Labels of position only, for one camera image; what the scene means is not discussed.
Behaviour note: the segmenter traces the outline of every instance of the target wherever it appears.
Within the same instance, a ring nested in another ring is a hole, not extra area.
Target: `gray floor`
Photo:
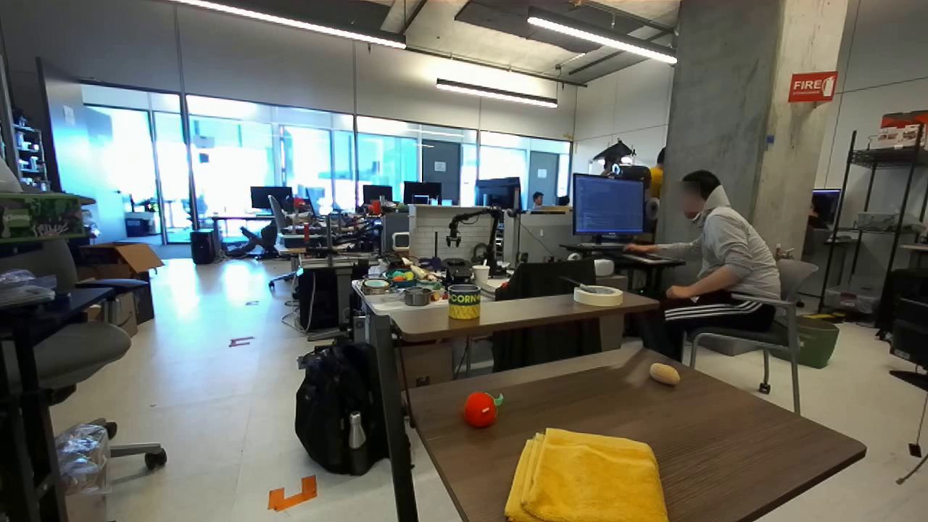
[[[120,421],[121,441],[161,441],[171,453],[156,476],[133,477],[139,462],[110,467],[110,520],[395,520],[385,462],[364,477],[329,476],[292,435],[297,356],[310,341],[297,330],[287,289],[268,289],[268,277],[284,270],[284,261],[169,261],[155,273],[156,318],[139,327],[133,350],[56,406],[58,430],[107,415]],[[887,376],[890,369],[906,361],[864,325],[842,325],[832,361],[804,369],[807,418],[864,441],[867,459],[765,520],[928,520],[928,469],[896,483],[915,467],[909,444],[925,393]],[[698,370],[754,388],[759,356],[703,353]],[[790,406],[790,370],[780,359],[772,370],[768,399]],[[420,520],[458,520],[414,435],[413,450]],[[319,476],[319,499],[268,511],[268,493],[297,491],[301,476]]]

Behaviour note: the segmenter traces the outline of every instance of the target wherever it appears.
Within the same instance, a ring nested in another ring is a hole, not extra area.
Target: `red sign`
[[[839,71],[794,71],[790,80],[790,100],[830,100],[835,99]]]

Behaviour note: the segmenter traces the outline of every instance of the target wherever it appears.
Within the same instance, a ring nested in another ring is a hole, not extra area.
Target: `black backpack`
[[[297,435],[329,472],[364,476],[385,459],[382,406],[369,346],[336,338],[298,356]],[[364,447],[350,447],[350,415],[359,415]]]

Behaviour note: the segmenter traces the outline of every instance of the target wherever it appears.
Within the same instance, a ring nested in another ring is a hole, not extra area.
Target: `yellow cloth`
[[[545,430],[519,456],[511,522],[667,522],[656,456],[629,438]]]
[[[661,201],[661,190],[664,190],[664,167],[661,164],[654,164],[649,167],[649,179],[648,179],[648,193],[654,201]]]

